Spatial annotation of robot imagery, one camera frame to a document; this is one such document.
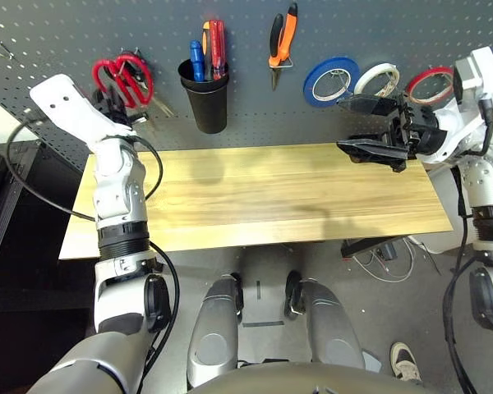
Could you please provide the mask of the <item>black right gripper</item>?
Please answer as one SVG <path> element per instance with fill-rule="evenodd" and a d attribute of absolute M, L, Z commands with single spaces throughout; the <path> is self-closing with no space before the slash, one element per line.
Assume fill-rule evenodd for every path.
<path fill-rule="evenodd" d="M 415 159 L 418 154 L 434 154 L 447 136 L 447 132 L 440 129 L 431 106 L 413 108 L 406 101 L 405 94 L 392 98 L 354 94 L 340 99 L 338 105 L 363 115 L 393 116 L 388 137 L 391 145 L 371 139 L 339 140 L 336 143 L 354 163 L 390 163 L 394 172 L 402 172 L 407 161 Z"/>

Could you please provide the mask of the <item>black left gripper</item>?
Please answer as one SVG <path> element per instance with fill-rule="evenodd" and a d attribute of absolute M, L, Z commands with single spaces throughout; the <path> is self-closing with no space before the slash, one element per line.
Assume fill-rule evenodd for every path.
<path fill-rule="evenodd" d="M 106 92 L 96 89 L 93 92 L 93 106 L 116 123 L 129 123 L 125 103 L 115 88 L 108 88 Z"/>

